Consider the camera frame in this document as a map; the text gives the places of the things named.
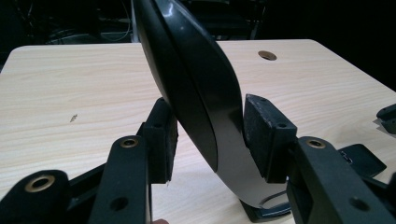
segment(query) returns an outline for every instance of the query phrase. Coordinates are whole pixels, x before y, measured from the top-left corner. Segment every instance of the mark on table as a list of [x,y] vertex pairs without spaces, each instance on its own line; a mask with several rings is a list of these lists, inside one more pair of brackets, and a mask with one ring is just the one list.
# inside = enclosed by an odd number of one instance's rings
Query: mark on table
[[77,114],[75,114],[75,115],[70,119],[70,123],[73,122],[73,121],[75,121],[76,118],[77,118]]

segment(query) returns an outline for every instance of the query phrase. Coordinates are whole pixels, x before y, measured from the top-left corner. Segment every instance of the light wood tabletop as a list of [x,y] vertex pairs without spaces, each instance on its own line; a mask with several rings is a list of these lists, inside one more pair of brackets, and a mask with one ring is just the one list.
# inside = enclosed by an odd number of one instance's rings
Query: light wood tabletop
[[[335,148],[361,143],[396,172],[396,136],[376,119],[396,93],[312,40],[219,42],[242,94],[260,95],[297,127]],[[268,61],[258,51],[273,52]],[[69,178],[106,162],[112,143],[136,134],[161,97],[140,44],[28,46],[0,75],[0,198],[23,177],[57,169]],[[153,186],[153,216],[171,224],[250,223],[238,199],[179,127],[173,179]],[[286,216],[273,223],[293,223]]]

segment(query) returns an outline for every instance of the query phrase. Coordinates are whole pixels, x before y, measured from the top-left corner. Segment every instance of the black curved object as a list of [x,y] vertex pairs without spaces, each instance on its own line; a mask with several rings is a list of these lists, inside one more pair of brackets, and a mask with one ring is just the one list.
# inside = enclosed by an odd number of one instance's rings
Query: black curved object
[[284,213],[286,185],[267,184],[250,156],[238,80],[219,45],[176,0],[134,0],[134,8],[161,94],[210,167],[244,203]]

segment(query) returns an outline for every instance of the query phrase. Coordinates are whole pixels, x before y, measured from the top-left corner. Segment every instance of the screw hole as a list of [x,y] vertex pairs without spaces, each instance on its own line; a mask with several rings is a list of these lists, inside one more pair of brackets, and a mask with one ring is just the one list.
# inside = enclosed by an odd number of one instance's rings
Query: screw hole
[[111,202],[110,209],[117,212],[124,209],[127,205],[128,205],[128,199],[125,197],[120,197],[113,200],[113,202]]
[[40,188],[45,186],[47,183],[49,183],[48,179],[39,179],[35,183],[33,183],[33,188]]
[[137,146],[137,144],[139,143],[139,141],[137,141],[137,139],[133,139],[133,138],[128,138],[124,141],[121,142],[121,147],[135,147]]
[[268,61],[275,61],[276,60],[276,55],[270,51],[266,50],[260,50],[259,51],[260,57],[268,60]]
[[349,199],[349,203],[354,206],[355,208],[363,211],[363,212],[367,212],[370,210],[370,206],[365,203],[363,200],[357,198],[357,197],[353,197]]

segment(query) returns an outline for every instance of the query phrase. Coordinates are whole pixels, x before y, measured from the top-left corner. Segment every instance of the brass insert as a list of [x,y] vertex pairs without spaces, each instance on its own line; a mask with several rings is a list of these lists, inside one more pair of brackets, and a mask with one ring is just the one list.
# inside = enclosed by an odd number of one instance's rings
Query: brass insert
[[315,147],[315,148],[325,148],[326,144],[324,144],[323,142],[317,140],[317,139],[308,139],[306,140],[306,143],[311,146],[311,147]]
[[27,183],[25,190],[30,193],[36,193],[44,189],[49,188],[55,182],[55,176],[53,175],[41,175],[36,177]]
[[137,146],[137,144],[139,143],[139,141],[137,139],[134,138],[128,138],[125,139],[121,142],[121,147],[135,147]]

